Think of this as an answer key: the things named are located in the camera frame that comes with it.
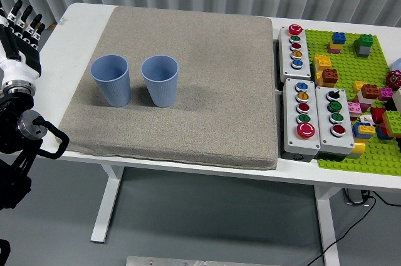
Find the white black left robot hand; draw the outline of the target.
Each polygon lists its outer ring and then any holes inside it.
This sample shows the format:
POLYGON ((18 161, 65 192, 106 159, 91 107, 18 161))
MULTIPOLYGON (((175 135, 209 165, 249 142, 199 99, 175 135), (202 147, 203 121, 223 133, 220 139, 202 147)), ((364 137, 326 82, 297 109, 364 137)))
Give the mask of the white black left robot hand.
POLYGON ((7 13, 1 8, 1 71, 3 72, 3 88, 14 81, 33 86, 41 76, 38 43, 45 25, 42 15, 37 14, 27 24, 33 7, 28 6, 22 14, 22 0, 17 0, 7 13))

